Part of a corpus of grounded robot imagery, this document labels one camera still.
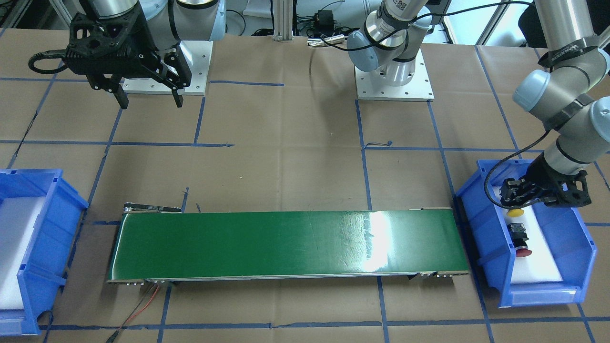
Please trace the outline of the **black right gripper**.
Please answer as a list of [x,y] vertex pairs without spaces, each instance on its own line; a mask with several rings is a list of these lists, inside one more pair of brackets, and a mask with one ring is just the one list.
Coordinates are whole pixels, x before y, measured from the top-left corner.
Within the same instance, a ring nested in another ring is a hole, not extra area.
[[93,89],[113,94],[122,110],[129,106],[122,79],[166,81],[177,107],[183,106],[179,91],[192,81],[189,63],[179,46],[164,54],[164,69],[143,10],[109,19],[77,13],[62,61],[75,74],[86,76]]

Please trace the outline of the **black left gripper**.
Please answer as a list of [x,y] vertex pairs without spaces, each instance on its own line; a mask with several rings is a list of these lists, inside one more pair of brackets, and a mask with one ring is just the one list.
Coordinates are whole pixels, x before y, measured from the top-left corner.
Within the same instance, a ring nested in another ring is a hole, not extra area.
[[592,203],[586,182],[586,170],[563,174],[536,158],[520,180],[505,179],[499,189],[503,206],[521,206],[539,200],[548,207],[581,208]]

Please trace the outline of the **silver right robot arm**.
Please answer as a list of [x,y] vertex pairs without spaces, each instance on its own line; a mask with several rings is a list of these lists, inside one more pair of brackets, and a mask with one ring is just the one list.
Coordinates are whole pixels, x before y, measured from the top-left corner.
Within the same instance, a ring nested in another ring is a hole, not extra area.
[[128,98],[121,80],[149,79],[171,92],[177,107],[193,78],[184,41],[215,41],[226,33],[222,0],[82,0],[70,24],[64,65],[96,91]]

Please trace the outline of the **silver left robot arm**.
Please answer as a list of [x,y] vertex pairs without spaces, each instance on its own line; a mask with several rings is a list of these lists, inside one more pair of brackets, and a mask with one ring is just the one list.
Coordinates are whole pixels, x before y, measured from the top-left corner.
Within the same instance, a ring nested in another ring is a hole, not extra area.
[[[421,42],[434,14],[424,0],[384,0],[346,40],[349,58],[363,72],[414,69]],[[518,179],[505,179],[496,200],[484,180],[487,198],[504,209],[537,202],[549,207],[590,204],[586,167],[609,150],[609,98],[588,92],[609,72],[609,55],[599,47],[584,0],[536,0],[548,52],[516,88],[513,100],[559,136]]]

